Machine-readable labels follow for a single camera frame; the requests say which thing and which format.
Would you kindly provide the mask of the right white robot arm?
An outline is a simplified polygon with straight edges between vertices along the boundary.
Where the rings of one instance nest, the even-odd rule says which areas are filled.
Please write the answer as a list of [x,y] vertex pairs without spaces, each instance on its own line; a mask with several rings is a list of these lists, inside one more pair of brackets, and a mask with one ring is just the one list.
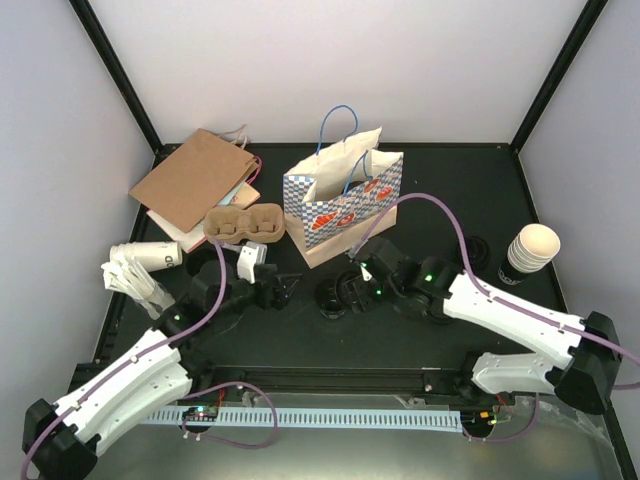
[[613,321],[554,311],[474,282],[455,264],[428,257],[416,262],[388,239],[358,242],[347,255],[356,273],[336,282],[339,301],[365,312],[387,301],[416,320],[462,320],[523,347],[517,354],[469,353],[454,379],[457,396],[479,402],[487,394],[555,395],[587,414],[606,412],[622,362]]

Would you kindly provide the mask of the black plastic cup lid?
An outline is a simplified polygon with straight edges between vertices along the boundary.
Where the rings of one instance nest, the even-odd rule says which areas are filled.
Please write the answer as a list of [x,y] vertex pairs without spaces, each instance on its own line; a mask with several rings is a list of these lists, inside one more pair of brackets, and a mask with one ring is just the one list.
[[362,185],[364,182],[362,181],[353,181],[351,183],[349,183],[348,185],[345,186],[345,188],[343,189],[342,194],[346,195],[348,192],[350,192],[351,190],[357,188],[358,186]]

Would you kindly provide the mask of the blue checkered paper bag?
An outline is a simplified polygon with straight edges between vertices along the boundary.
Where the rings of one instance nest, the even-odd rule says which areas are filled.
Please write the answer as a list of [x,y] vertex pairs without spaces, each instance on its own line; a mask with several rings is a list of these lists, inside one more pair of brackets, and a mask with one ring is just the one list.
[[[378,149],[380,127],[361,132],[355,110],[345,104],[329,110],[347,110],[353,129],[325,146],[324,117],[318,143],[310,156],[282,177],[286,231],[304,261],[315,268],[349,250],[372,228],[379,233],[396,223],[404,154]],[[353,181],[362,185],[343,195]]]

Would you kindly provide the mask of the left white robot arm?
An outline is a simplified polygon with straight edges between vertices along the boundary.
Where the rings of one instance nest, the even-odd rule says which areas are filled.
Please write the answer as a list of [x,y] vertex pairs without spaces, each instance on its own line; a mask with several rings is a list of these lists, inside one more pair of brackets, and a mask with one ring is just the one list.
[[84,479],[99,456],[150,414],[188,396],[207,397],[214,367],[198,335],[216,314],[283,309],[300,279],[266,264],[250,282],[224,262],[203,263],[186,293],[121,357],[56,402],[40,399],[27,409],[23,466],[35,466],[43,479]]

